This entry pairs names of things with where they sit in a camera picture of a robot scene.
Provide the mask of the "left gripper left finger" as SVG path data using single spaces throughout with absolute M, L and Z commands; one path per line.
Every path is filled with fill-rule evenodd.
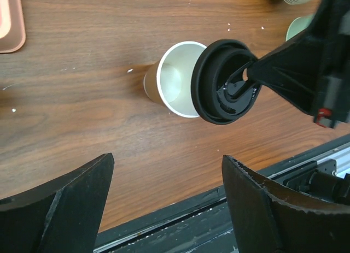
M 1 252 L 93 252 L 114 170 L 103 154 L 1 200 Z

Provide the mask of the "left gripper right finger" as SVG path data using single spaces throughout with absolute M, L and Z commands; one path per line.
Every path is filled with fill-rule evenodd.
M 349 176 L 279 183 L 231 156 L 221 169 L 239 252 L 349 252 Z

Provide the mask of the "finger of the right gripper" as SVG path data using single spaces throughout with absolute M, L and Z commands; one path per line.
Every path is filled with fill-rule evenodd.
M 226 100 L 226 104 L 238 102 L 246 91 L 253 87 L 259 91 L 260 86 L 264 85 L 303 113 L 315 116 L 313 104 L 317 96 L 325 43 L 325 34 L 302 31 L 263 58 L 257 59 L 244 43 L 228 39 L 228 46 L 247 51 L 247 57 L 251 58 L 247 61 L 248 76 L 253 81 L 242 86 L 231 100 Z

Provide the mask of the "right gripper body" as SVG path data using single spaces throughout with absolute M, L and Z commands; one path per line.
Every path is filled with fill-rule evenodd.
M 349 123 L 349 0 L 322 0 L 312 21 L 322 39 L 314 122 Z

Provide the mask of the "black coffee cup lid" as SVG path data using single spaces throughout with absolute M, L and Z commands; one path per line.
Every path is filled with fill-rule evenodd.
M 257 60 L 244 43 L 233 39 L 217 40 L 201 53 L 192 72 L 191 98 L 202 119 L 227 125 L 251 109 L 261 85 L 243 80 L 243 71 Z

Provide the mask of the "brown paper coffee cup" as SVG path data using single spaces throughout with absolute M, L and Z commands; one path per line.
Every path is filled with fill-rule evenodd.
M 146 95 L 153 102 L 185 118 L 199 117 L 191 93 L 195 64 L 206 46 L 184 41 L 170 47 L 143 78 Z

